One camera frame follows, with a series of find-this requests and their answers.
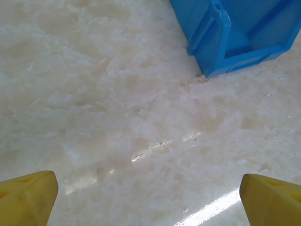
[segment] marble floor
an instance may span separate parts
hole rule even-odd
[[[49,226],[247,226],[245,173],[301,184],[301,35],[205,82],[168,0],[0,2],[0,180],[53,170]]]

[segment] plastic bin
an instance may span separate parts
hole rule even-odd
[[[301,0],[170,0],[207,78],[272,60],[301,28]]]

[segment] floor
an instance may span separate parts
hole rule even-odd
[[[0,2],[0,180],[53,170],[49,226],[247,226],[245,173],[301,184],[301,35],[206,82],[168,0]]]

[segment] yellow plastic piece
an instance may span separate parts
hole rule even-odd
[[[0,226],[45,226],[57,193],[52,171],[0,182]]]
[[[240,197],[251,226],[301,226],[301,186],[245,174]]]

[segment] blue plastic bin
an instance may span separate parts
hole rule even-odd
[[[272,60],[301,28],[301,0],[170,0],[207,78]]]

